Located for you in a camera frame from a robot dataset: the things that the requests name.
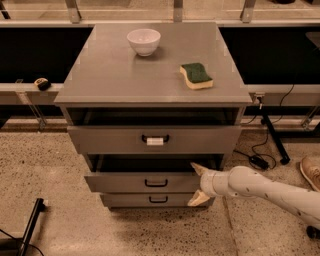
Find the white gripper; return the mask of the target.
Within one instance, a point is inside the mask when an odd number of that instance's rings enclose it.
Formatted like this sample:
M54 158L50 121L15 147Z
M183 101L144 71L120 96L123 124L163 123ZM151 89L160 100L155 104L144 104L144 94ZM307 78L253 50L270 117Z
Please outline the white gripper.
M233 190L229 187L229 172L211 170L200 164L191 163L200 178L198 189L188 202L188 206L196 207L205 203L210 197L230 196Z

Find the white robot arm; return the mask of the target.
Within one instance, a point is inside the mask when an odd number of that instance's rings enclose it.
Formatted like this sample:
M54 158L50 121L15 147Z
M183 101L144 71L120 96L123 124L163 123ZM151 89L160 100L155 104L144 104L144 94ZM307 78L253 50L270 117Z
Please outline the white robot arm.
M273 181L246 166L236 166L230 171L216 171L194 162L191 166L200 176L200 188L188 202L191 207L217 196L259 197L320 229L319 192Z

